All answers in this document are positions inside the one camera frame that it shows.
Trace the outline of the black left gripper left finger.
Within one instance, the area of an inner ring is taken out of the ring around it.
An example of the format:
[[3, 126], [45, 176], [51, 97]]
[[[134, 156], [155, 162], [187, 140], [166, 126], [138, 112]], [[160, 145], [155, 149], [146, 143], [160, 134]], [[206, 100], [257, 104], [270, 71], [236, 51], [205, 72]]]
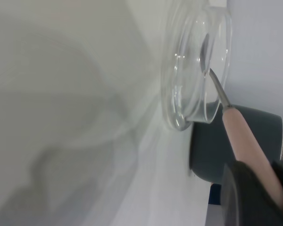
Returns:
[[225, 226], [283, 226], [283, 212], [240, 161], [224, 167], [220, 202]]

